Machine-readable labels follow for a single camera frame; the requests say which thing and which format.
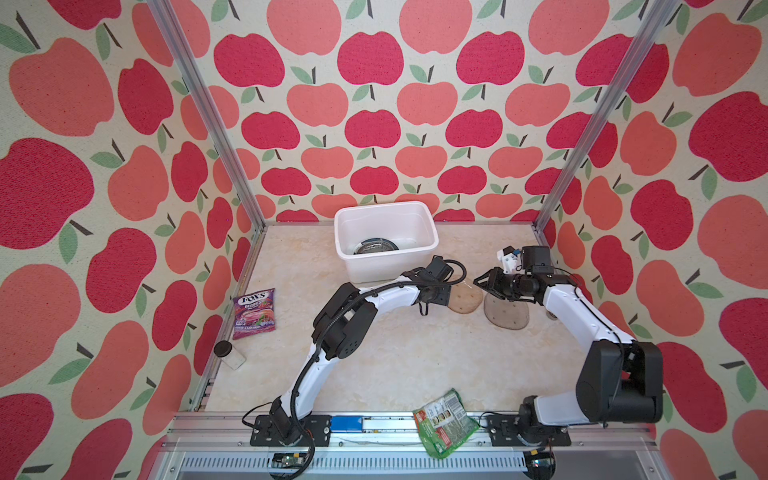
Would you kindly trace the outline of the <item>clear glass plate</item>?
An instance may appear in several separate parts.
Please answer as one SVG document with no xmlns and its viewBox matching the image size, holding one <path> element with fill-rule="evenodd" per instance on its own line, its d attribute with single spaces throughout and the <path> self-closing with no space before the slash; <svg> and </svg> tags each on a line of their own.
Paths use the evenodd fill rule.
<svg viewBox="0 0 768 480">
<path fill-rule="evenodd" d="M 354 255 L 368 255 L 398 251 L 399 247 L 391 240 L 377 237 L 361 241 L 353 251 Z"/>
<path fill-rule="evenodd" d="M 474 312 L 483 302 L 484 292 L 462 282 L 451 287 L 448 308 L 455 313 L 467 315 Z"/>
<path fill-rule="evenodd" d="M 507 330 L 522 330 L 529 325 L 530 311 L 525 302 L 511 302 L 486 295 L 483 312 L 493 325 Z"/>
</svg>

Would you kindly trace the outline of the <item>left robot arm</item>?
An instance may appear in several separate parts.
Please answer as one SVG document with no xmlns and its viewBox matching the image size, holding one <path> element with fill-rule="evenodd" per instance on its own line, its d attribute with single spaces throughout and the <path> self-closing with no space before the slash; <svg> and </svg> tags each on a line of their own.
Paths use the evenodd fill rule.
<svg viewBox="0 0 768 480">
<path fill-rule="evenodd" d="M 362 345 L 378 316 L 413 305 L 426 315 L 431 304 L 448 304 L 451 287 L 450 282 L 405 276 L 372 288 L 341 285 L 313 321 L 312 344 L 296 380 L 270 406 L 269 418 L 279 441 L 294 445 L 309 435 L 303 419 L 312 412 L 336 363 Z"/>
</svg>

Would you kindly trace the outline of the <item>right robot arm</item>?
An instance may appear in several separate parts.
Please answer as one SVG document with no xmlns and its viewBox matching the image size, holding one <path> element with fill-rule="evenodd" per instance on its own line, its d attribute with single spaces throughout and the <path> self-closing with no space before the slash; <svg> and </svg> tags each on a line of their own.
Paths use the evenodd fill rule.
<svg viewBox="0 0 768 480">
<path fill-rule="evenodd" d="M 663 416 L 663 356 L 613 324 L 568 275 L 506 273 L 494 267 L 473 280 L 491 296 L 538 304 L 553 314 L 585 350 L 575 386 L 530 396 L 520 407 L 524 433 L 611 422 L 653 424 Z"/>
</svg>

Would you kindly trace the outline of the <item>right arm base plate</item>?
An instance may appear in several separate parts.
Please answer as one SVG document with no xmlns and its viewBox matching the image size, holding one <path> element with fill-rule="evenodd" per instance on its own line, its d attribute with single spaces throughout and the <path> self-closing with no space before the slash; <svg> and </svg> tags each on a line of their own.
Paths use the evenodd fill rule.
<svg viewBox="0 0 768 480">
<path fill-rule="evenodd" d="M 493 447 L 568 447 L 572 441 L 566 427 L 538 424 L 532 417 L 484 415 L 485 428 Z"/>
</svg>

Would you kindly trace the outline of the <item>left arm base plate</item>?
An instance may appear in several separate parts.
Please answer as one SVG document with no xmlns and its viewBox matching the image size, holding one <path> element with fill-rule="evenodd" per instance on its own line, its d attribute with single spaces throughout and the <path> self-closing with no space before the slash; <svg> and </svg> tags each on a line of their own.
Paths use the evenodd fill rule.
<svg viewBox="0 0 768 480">
<path fill-rule="evenodd" d="M 327 447 L 331 434 L 330 415 L 309 415 L 297 428 L 291 420 L 273 421 L 270 415 L 256 417 L 250 445 L 253 447 L 309 447 L 310 440 L 319 447 Z"/>
</svg>

